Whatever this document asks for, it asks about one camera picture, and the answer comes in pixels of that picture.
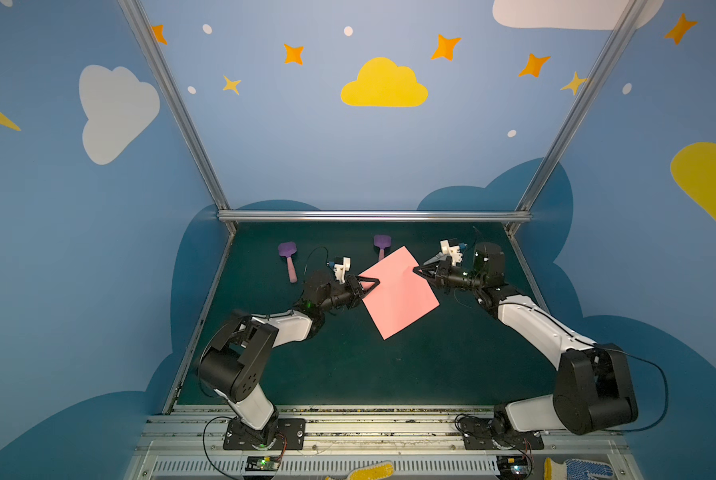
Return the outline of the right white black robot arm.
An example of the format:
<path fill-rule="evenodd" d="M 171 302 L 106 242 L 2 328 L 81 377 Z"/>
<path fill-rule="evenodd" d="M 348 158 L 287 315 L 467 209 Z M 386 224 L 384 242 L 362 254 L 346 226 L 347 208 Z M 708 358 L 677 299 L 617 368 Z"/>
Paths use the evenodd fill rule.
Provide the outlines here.
<path fill-rule="evenodd" d="M 508 283 L 500 246 L 477 244 L 469 271 L 460 262 L 459 253 L 448 251 L 413 271 L 437 288 L 472 293 L 484 310 L 519 333 L 557 372 L 551 394 L 497 408 L 490 424 L 494 438 L 545 430 L 585 435 L 638 419 L 629 363 L 618 346 L 577 333 Z"/>

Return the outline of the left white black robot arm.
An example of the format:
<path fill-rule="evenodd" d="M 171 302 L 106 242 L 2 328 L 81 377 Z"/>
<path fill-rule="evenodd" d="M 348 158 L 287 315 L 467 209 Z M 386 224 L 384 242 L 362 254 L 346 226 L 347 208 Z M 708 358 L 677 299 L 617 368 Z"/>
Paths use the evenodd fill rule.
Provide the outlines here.
<path fill-rule="evenodd" d="M 231 437 L 268 449 L 281 436 L 279 410 L 260 386 L 273 350 L 313 338 L 332 310 L 358 306 L 380 285 L 377 278 L 348 274 L 339 282 L 324 270 L 313 273 L 291 309 L 278 314 L 235 310 L 200 356 L 197 376 L 229 404 Z"/>

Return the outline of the pink square paper sheet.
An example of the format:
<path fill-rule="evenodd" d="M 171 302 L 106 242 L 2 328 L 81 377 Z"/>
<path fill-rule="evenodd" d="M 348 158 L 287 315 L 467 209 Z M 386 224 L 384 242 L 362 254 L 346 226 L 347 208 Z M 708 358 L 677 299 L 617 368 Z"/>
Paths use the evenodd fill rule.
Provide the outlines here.
<path fill-rule="evenodd" d="M 384 340 L 439 307 L 429 283 L 413 272 L 418 262 L 402 247 L 361 273 L 379 280 L 363 302 Z"/>

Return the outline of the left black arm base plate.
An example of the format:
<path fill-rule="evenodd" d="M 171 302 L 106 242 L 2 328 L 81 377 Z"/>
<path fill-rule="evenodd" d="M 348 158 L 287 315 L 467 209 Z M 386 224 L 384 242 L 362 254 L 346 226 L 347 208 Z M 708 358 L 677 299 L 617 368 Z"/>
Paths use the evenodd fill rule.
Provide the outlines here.
<path fill-rule="evenodd" d="M 229 422 L 222 448 L 232 451 L 302 450 L 306 433 L 304 418 L 272 418 L 262 429 L 254 430 L 240 418 Z"/>

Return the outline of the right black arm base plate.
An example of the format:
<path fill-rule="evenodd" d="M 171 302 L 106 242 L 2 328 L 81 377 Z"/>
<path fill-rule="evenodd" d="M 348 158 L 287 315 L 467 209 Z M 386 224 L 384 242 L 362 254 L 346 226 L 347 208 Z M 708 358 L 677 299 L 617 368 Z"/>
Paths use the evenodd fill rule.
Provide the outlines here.
<path fill-rule="evenodd" d="M 539 432 L 518 432 L 501 418 L 460 415 L 454 426 L 462 435 L 467 450 L 543 450 Z"/>

